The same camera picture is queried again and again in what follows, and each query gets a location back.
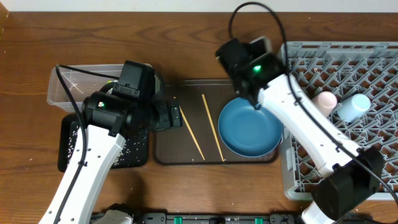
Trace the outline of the dark blue plate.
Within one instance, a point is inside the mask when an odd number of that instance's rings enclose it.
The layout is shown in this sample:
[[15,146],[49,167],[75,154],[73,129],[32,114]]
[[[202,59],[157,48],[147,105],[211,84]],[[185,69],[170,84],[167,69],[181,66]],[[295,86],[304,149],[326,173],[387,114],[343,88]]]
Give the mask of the dark blue plate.
[[261,157],[282,139],[282,123],[267,109],[256,110],[248,100],[235,98],[222,109],[218,131],[223,143],[244,157]]

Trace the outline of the pile of white rice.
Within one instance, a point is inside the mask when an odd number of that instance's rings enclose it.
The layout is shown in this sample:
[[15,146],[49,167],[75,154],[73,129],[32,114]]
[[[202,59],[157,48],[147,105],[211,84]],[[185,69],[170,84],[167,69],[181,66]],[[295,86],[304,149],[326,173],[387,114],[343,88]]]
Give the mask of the pile of white rice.
[[67,142],[67,164],[69,164],[70,159],[72,158],[79,131],[80,128],[78,126],[71,128],[70,130],[70,135]]

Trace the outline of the pink cup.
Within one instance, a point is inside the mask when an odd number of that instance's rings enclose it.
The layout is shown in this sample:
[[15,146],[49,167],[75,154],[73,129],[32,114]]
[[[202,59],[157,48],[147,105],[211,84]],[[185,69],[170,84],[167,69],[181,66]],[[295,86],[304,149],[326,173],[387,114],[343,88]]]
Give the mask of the pink cup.
[[314,105],[325,116],[329,116],[337,104],[336,96],[329,91],[323,91],[312,99]]

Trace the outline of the light blue cup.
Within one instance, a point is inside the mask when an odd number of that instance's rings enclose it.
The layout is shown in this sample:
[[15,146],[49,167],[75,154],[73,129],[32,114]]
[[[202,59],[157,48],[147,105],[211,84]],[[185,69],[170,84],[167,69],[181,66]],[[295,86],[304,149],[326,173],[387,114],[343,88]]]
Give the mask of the light blue cup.
[[371,100],[364,94],[355,94],[341,103],[336,111],[345,122],[352,123],[364,115],[371,107]]

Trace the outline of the grey dishwasher rack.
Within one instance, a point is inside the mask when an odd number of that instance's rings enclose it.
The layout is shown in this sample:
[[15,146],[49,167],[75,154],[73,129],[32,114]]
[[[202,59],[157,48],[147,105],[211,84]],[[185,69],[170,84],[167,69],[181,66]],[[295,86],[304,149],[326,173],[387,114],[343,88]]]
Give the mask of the grey dishwasher rack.
[[[290,71],[309,98],[332,92],[338,104],[329,120],[361,147],[375,147],[384,158],[381,179],[397,194],[397,42],[288,42]],[[337,115],[341,102],[355,94],[371,101],[352,123]],[[284,193],[311,200],[322,180],[300,143],[284,128],[280,145]]]

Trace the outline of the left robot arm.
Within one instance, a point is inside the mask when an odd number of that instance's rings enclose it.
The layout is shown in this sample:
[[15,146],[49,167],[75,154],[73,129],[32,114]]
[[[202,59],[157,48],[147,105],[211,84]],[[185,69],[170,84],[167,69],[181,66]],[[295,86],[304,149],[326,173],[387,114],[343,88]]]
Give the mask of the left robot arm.
[[96,91],[76,113],[77,142],[41,223],[88,223],[105,178],[128,136],[182,126],[176,99],[137,101]]

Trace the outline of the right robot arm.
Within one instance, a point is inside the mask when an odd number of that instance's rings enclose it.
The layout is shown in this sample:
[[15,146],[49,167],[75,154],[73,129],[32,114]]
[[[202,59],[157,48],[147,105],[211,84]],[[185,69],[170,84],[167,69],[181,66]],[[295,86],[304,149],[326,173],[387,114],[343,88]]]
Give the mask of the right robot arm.
[[331,123],[303,93],[287,58],[232,39],[215,53],[238,95],[270,111],[306,150],[322,180],[304,223],[336,223],[379,190],[383,156],[362,149]]

